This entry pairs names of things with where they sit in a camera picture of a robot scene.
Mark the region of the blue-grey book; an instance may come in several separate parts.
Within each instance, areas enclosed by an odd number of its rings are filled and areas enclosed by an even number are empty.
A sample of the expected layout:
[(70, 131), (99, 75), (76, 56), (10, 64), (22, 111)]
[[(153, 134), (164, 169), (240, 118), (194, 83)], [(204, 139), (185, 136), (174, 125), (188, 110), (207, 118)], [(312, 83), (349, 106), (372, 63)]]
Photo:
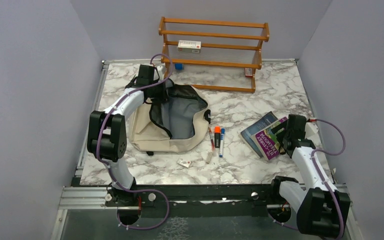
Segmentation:
[(266, 113), (262, 118), (260, 118), (258, 121), (247, 127), (246, 129), (242, 130), (239, 133), (239, 137), (255, 152), (258, 151), (258, 148), (254, 141), (251, 139), (251, 136), (256, 134), (258, 131), (266, 128), (270, 124), (274, 123), (276, 120), (278, 120), (278, 117), (274, 115), (272, 111)]

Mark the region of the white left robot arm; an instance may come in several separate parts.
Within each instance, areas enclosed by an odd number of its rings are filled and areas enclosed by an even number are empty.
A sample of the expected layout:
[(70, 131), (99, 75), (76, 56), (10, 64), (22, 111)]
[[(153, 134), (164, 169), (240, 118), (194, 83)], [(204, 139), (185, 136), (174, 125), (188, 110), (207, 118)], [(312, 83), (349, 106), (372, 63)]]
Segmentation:
[(127, 206), (135, 203), (137, 191), (136, 180), (124, 159), (128, 145), (126, 121), (158, 89), (159, 80), (160, 70), (153, 64), (140, 65), (122, 95), (105, 110), (94, 110), (89, 116), (87, 150), (109, 173), (112, 198)]

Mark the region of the purple storey treehouse book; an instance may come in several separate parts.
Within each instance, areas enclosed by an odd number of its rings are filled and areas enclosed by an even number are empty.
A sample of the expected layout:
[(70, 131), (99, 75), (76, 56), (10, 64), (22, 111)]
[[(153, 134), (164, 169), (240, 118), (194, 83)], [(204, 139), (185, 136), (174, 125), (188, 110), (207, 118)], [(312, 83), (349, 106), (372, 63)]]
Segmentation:
[[(280, 143), (277, 140), (276, 133), (281, 133), (285, 129), (285, 125), (281, 124), (286, 121), (287, 117), (282, 117), (250, 137), (266, 161), (276, 158), (281, 153)], [(276, 127), (278, 127), (277, 132), (273, 133), (272, 129)]]

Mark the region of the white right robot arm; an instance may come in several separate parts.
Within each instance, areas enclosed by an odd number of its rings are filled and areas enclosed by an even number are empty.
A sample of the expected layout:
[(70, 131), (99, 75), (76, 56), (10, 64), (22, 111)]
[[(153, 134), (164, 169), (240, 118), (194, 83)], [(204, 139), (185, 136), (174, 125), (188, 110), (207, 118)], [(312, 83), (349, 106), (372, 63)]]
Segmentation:
[(337, 189), (317, 157), (328, 151), (316, 148), (306, 138), (307, 123), (317, 118), (289, 114), (287, 120), (273, 129), (284, 154), (299, 168), (305, 187), (292, 177), (276, 176), (268, 190), (269, 199), (280, 204), (284, 200), (296, 213), (297, 230), (304, 235), (340, 239), (345, 233), (351, 199)]

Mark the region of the beige canvas backpack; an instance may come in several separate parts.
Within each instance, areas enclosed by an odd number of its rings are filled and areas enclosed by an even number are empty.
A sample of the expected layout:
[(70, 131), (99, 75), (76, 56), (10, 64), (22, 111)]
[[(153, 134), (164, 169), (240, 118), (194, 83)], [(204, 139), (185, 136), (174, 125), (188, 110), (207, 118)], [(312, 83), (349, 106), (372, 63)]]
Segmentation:
[(166, 82), (168, 99), (147, 99), (129, 118), (128, 139), (141, 152), (182, 153), (199, 145), (211, 122), (209, 101), (188, 84)]

